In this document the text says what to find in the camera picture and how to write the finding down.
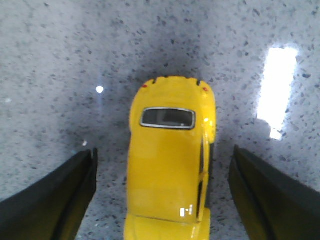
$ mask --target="volkswagen beetle model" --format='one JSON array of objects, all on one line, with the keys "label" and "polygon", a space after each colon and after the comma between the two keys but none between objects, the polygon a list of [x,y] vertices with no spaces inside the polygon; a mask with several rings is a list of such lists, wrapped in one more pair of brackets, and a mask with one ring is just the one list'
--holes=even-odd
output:
[{"label": "volkswagen beetle model", "polygon": [[147,81],[129,116],[125,240],[209,240],[216,103],[204,81]]}]

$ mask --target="granite countertop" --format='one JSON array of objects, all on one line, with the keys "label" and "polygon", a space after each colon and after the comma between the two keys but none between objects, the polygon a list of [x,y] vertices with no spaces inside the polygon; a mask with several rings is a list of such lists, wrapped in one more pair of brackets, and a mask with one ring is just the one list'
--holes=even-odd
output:
[{"label": "granite countertop", "polygon": [[148,79],[195,77],[217,104],[211,239],[247,240],[227,181],[235,144],[320,192],[319,5],[1,1],[0,200],[97,147],[77,239],[122,239],[131,102]]}]

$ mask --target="car hood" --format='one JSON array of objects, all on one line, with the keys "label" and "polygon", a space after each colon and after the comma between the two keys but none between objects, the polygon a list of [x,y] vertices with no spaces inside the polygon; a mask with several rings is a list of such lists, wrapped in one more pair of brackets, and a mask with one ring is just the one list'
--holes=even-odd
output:
[{"label": "car hood", "polygon": [[126,240],[194,240],[198,224],[186,224],[128,215],[125,224]]}]

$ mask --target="yellow toy car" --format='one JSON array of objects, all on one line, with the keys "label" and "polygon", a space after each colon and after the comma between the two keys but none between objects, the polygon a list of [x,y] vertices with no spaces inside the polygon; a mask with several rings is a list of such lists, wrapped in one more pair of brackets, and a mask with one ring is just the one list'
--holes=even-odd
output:
[{"label": "yellow toy car", "polygon": [[195,78],[147,81],[132,103],[125,240],[208,240],[211,87]]}]

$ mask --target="window frame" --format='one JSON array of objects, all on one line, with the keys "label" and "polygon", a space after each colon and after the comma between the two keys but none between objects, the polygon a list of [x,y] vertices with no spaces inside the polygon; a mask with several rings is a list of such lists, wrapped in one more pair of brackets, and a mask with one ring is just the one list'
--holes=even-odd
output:
[{"label": "window frame", "polygon": [[[191,113],[192,114],[192,125],[191,126],[168,126],[168,125],[143,123],[143,119],[144,119],[146,111],[148,111],[148,110],[161,110],[161,109],[179,110],[179,111]],[[167,106],[147,107],[147,108],[143,109],[143,112],[142,112],[142,115],[140,118],[140,125],[143,127],[158,128],[158,129],[191,130],[191,129],[194,129],[195,125],[196,125],[196,113],[192,110],[189,110],[186,108],[181,108],[181,107],[167,107]]]}]

